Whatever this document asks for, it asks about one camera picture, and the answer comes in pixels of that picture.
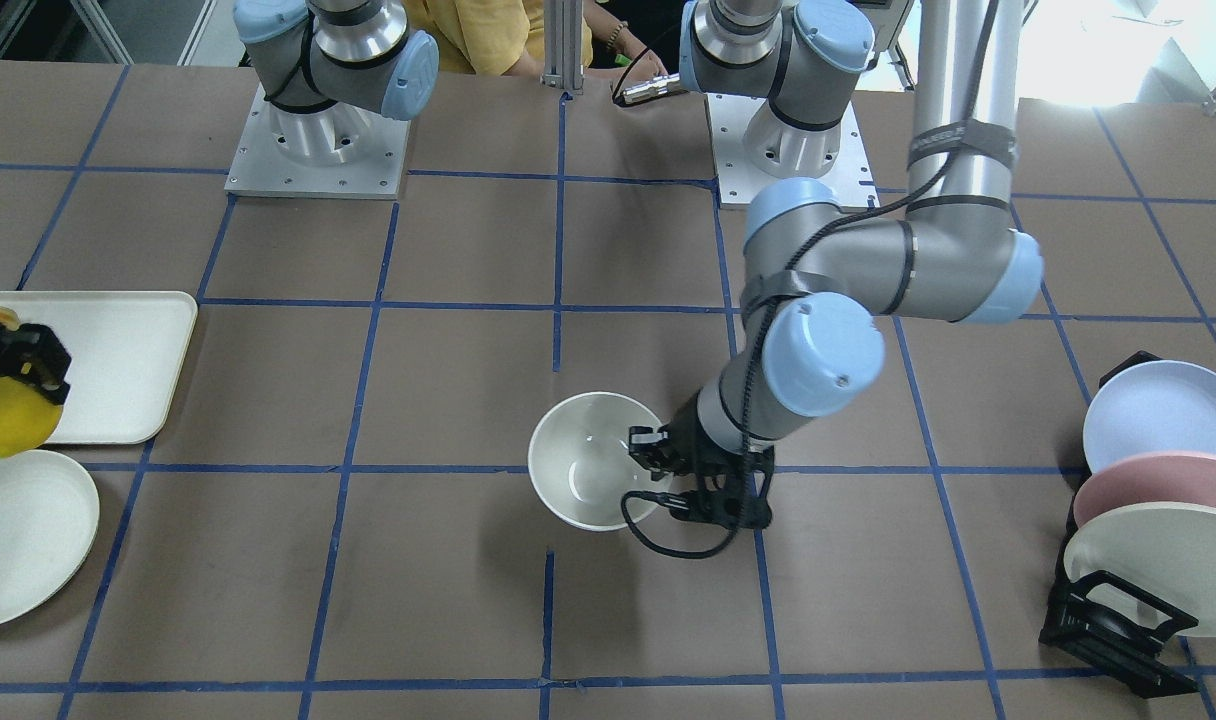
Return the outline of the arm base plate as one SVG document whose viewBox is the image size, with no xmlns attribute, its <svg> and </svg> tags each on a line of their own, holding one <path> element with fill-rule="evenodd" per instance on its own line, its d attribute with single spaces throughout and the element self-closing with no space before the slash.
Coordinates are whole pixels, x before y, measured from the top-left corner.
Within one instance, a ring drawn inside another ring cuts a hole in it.
<svg viewBox="0 0 1216 720">
<path fill-rule="evenodd" d="M 786 126 L 762 97 L 708 94 L 706 109 L 724 208 L 745 209 L 786 178 L 820 179 L 848 213 L 878 204 L 854 105 L 823 131 Z"/>
<path fill-rule="evenodd" d="M 410 129 L 351 105 L 288 113 L 259 86 L 224 190 L 268 199 L 398 199 Z"/>
</svg>

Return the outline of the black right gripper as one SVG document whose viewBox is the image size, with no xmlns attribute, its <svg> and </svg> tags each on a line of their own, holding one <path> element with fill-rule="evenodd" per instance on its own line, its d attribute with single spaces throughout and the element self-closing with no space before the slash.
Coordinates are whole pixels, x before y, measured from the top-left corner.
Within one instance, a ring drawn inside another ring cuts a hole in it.
<svg viewBox="0 0 1216 720">
<path fill-rule="evenodd" d="M 43 324 L 0 322 L 0 377 L 18 381 L 55 406 L 63 406 L 71 392 L 67 373 L 71 355 L 58 336 Z"/>
</svg>

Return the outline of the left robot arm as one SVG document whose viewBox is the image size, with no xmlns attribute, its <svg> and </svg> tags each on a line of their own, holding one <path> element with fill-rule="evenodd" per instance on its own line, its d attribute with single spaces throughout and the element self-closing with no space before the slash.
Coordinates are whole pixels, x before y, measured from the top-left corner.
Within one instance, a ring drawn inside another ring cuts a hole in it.
<svg viewBox="0 0 1216 720">
<path fill-rule="evenodd" d="M 910 191 L 896 206 L 845 213 L 818 169 L 778 176 L 745 218 L 745 348 L 655 429 L 627 431 L 626 462 L 653 480 L 694 477 L 672 495 L 613 493 L 631 510 L 762 529 L 778 441 L 838 414 L 882 373 L 874 316 L 1006 324 L 1032 304 L 1045 260 L 1010 224 L 1019 150 L 1019 1 L 927 1 L 922 10 Z M 902 218 L 895 210 L 902 210 Z"/>
</svg>

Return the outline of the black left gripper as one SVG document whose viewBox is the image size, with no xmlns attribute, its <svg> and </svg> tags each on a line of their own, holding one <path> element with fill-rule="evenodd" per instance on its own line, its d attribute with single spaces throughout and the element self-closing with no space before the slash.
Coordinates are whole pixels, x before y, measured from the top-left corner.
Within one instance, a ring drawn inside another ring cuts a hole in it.
<svg viewBox="0 0 1216 720">
<path fill-rule="evenodd" d="M 627 428 L 627 456 L 649 473 L 696 478 L 696 489 L 680 495 L 637 493 L 640 500 L 668 510 L 672 519 L 751 530 L 772 523 L 767 496 L 775 471 L 773 448 L 749 455 L 750 469 L 762 473 L 764 484 L 759 491 L 745 486 L 742 456 L 724 450 L 700 427 L 698 396 L 691 396 L 666 428 Z"/>
</svg>

